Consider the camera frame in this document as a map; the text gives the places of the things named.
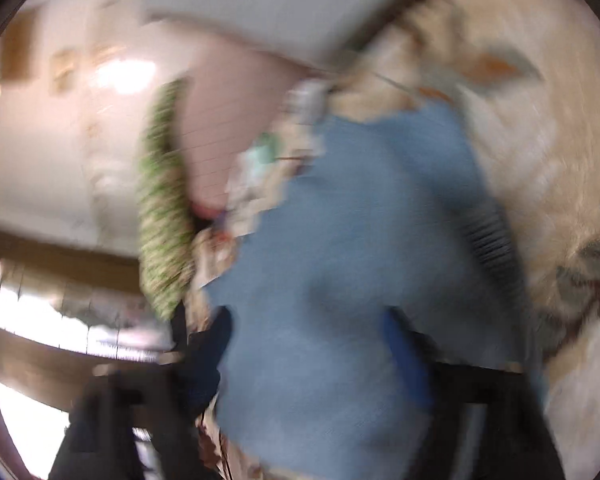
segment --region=green patterned fabric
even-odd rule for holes
[[[194,271],[184,164],[171,146],[176,103],[186,79],[162,86],[142,137],[140,159],[140,286],[156,314],[170,319]]]

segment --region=pink fabric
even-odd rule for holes
[[[286,92],[306,74],[304,67],[238,41],[210,41],[190,72],[180,131],[189,196],[200,209],[224,208],[235,155],[268,127]]]

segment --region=blue cloth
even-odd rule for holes
[[[218,423],[273,466],[401,480],[429,415],[405,396],[382,341],[386,306],[448,358],[525,359],[515,301],[464,235],[493,200],[445,104],[369,124],[330,116],[315,133],[326,154],[206,286],[235,315]]]

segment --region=blue garment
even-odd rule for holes
[[[446,357],[500,368],[528,358],[519,293],[496,286],[472,240],[475,212],[494,201],[451,108],[369,124],[330,116],[315,133],[326,154],[206,286],[235,315],[218,423],[274,466],[401,480],[429,415],[382,341],[385,307]],[[476,218],[493,235],[491,216]]]

